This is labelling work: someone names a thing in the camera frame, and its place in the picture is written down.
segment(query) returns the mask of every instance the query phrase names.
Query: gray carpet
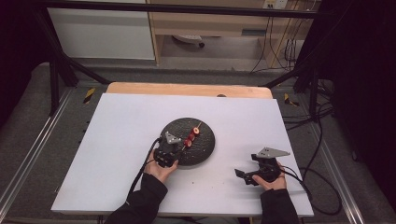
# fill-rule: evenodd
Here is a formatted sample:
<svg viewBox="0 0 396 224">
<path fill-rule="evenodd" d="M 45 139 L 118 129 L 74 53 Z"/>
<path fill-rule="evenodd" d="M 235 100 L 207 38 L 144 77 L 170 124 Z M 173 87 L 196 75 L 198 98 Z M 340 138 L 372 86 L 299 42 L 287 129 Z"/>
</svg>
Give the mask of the gray carpet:
<svg viewBox="0 0 396 224">
<path fill-rule="evenodd" d="M 103 77 L 117 81 L 132 82 L 161 82 L 161 83 L 194 83 L 194 84 L 224 84 L 257 86 L 278 77 L 278 73 L 260 73 L 249 75 L 242 72 L 203 72 L 161 69 L 96 69 Z M 78 141 L 83 138 L 88 127 L 87 121 L 92 117 L 94 109 L 106 86 L 96 88 L 89 104 L 82 103 L 91 83 L 90 79 L 80 75 L 86 83 L 74 89 L 59 123 L 53 130 L 49 141 L 43 148 L 31 173 L 26 179 L 17 198 L 10 207 L 6 219 L 25 217 L 49 220 L 95 220 L 90 216 L 66 216 L 53 213 L 50 207 L 56 197 L 54 192 L 62 185 L 67 170 L 78 150 Z M 26 90 L 20 104 L 15 109 L 8 123 L 0 131 L 0 190 L 3 192 L 7 183 L 16 173 L 24 155 L 43 127 L 50 112 L 49 74 L 45 67 L 38 67 L 33 79 Z M 274 88 L 274 97 L 279 102 L 283 116 L 304 115 L 300 106 L 286 105 L 284 91 L 292 94 L 289 88 L 293 79 L 285 82 L 281 87 Z M 349 185 L 356 203 L 367 223 L 396 223 L 394 211 L 376 183 L 371 178 L 363 163 L 355 162 L 351 158 L 350 147 L 345 135 L 339 127 L 337 118 L 327 117 L 322 120 L 325 139 L 332 150 L 337 164 Z M 316 147 L 316 141 L 309 125 L 289 131 L 290 142 L 299 166 L 306 166 Z M 312 168 L 326 176 L 329 175 L 323 160 L 318 154 Z M 337 199 L 332 190 L 308 174 L 307 186 L 311 189 L 313 203 L 325 210 L 333 211 Z M 306 217 L 305 223 L 349 223 L 344 210 L 336 216 L 323 215 L 315 211 L 314 217 Z"/>
</svg>

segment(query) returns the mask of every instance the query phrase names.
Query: white tabletop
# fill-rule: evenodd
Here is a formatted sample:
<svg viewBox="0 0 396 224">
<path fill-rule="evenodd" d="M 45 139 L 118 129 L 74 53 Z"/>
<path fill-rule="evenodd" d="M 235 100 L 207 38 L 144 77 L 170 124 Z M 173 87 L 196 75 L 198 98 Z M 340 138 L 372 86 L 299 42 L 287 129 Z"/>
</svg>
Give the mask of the white tabletop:
<svg viewBox="0 0 396 224">
<path fill-rule="evenodd" d="M 168 178 L 161 216 L 259 216 L 262 188 L 245 185 L 234 169 L 257 171 L 250 154 L 263 147 L 290 152 L 277 160 L 300 175 L 276 100 L 105 93 L 51 210 L 85 215 L 116 210 L 152 142 L 180 118 L 205 122 L 216 145 L 206 161 L 179 166 Z M 313 216 L 303 188 L 292 177 L 287 181 L 297 214 Z"/>
</svg>

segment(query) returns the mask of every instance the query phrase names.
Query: black sleeve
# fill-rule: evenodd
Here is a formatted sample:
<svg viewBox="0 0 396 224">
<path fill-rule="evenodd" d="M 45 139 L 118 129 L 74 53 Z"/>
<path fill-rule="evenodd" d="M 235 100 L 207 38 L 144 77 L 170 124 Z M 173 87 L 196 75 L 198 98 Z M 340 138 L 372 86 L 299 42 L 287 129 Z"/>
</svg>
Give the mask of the black sleeve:
<svg viewBox="0 0 396 224">
<path fill-rule="evenodd" d="M 110 214 L 106 224 L 149 224 L 157 216 L 168 189 L 152 175 L 143 174 L 140 190 L 130 193 L 125 204 Z"/>
<path fill-rule="evenodd" d="M 269 189 L 261 195 L 262 224 L 298 224 L 297 212 L 286 189 Z"/>
</svg>

